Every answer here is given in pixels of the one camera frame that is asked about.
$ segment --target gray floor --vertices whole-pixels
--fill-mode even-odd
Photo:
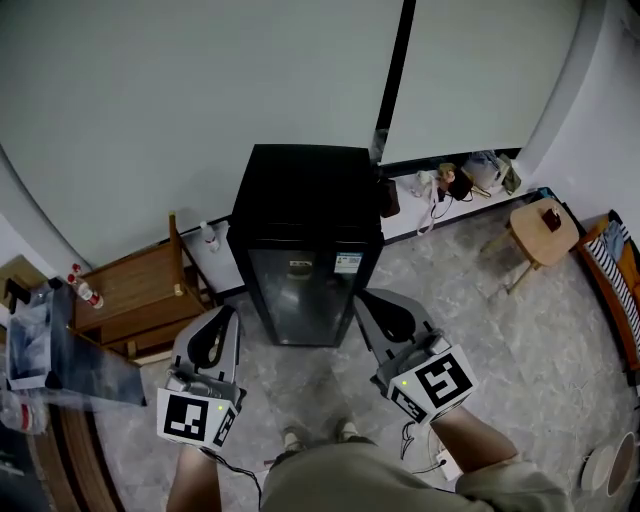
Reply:
[[[576,489],[583,458],[600,442],[637,429],[635,392],[627,387],[604,314],[575,256],[530,276],[513,296],[505,285],[526,267],[511,242],[486,256],[516,204],[386,247],[370,286],[421,301],[449,340],[463,346],[479,390],[466,406],[507,434],[523,456],[571,492],[577,510],[623,509],[625,487],[607,500]],[[327,438],[351,414],[364,435],[399,458],[407,417],[369,383],[375,363],[354,323],[342,347],[295,349],[269,344],[247,295],[231,301],[244,325],[239,382],[249,392],[223,450],[235,465],[261,473],[281,451],[280,430],[299,425]],[[155,389],[166,363],[142,372],[149,407],[97,415],[114,481],[128,511],[166,504],[178,446],[155,435]],[[439,448],[424,428],[407,467],[430,465]],[[220,469],[223,508],[257,510],[253,483]],[[451,488],[435,472],[434,485]]]

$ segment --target person's leg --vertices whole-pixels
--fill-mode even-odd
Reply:
[[[276,457],[271,469],[281,464],[287,459],[297,455],[305,449],[304,444],[300,441],[300,438],[296,434],[296,431],[292,427],[288,427],[284,430],[284,453],[281,453]]]
[[[336,427],[336,440],[338,443],[365,443],[377,446],[371,439],[362,437],[358,433],[358,429],[354,423],[347,418],[338,422],[338,426]]]

